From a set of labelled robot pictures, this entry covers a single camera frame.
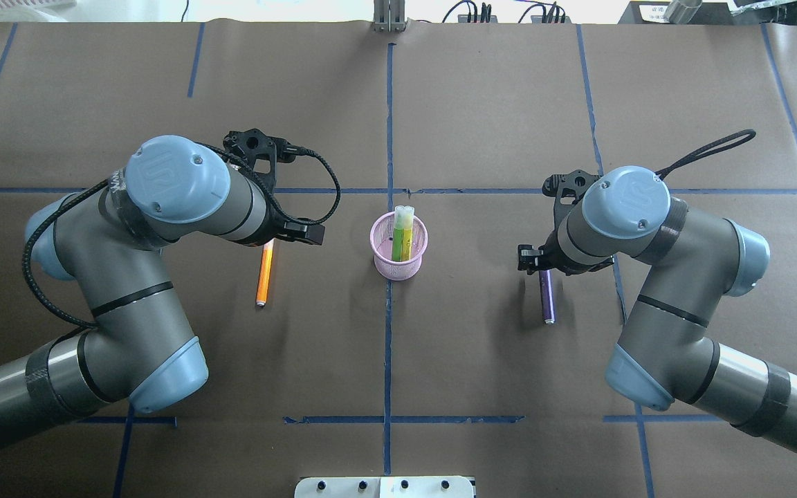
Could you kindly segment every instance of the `pink basket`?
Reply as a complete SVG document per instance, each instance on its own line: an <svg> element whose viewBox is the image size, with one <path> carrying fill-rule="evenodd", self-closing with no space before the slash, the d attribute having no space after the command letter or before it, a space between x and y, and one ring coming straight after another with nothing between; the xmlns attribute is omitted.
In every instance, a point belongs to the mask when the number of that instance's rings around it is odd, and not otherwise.
<svg viewBox="0 0 797 498"><path fill-rule="evenodd" d="M420 269L423 253L426 252L429 235L426 225L420 218L414 217L414 241L411 243L411 259L408 261L392 261L392 229L393 214L387 212L371 227L371 250L374 251L374 267L380 275L389 280L408 280Z"/></svg>

